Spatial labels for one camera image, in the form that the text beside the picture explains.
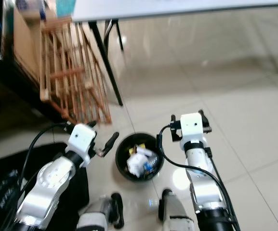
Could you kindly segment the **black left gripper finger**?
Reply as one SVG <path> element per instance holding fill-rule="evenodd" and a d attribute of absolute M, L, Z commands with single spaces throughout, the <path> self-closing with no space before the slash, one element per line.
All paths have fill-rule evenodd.
<path fill-rule="evenodd" d="M 105 145 L 103 148 L 100 150 L 100 156 L 106 156 L 112 148 L 114 148 L 115 141 L 119 137 L 119 132 L 114 132 L 112 136 L 106 141 Z"/>

